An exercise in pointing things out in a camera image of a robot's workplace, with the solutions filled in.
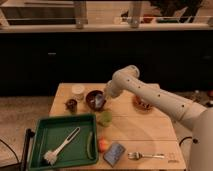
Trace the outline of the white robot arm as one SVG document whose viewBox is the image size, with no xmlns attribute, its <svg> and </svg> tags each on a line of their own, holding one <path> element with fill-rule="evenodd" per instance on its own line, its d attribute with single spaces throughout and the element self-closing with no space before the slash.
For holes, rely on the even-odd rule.
<svg viewBox="0 0 213 171">
<path fill-rule="evenodd" d="M 139 75 L 135 65 L 115 71 L 104 88 L 105 96 L 117 98 L 129 91 L 180 122 L 192 131 L 189 171 L 213 171 L 213 107 L 144 83 Z"/>
</svg>

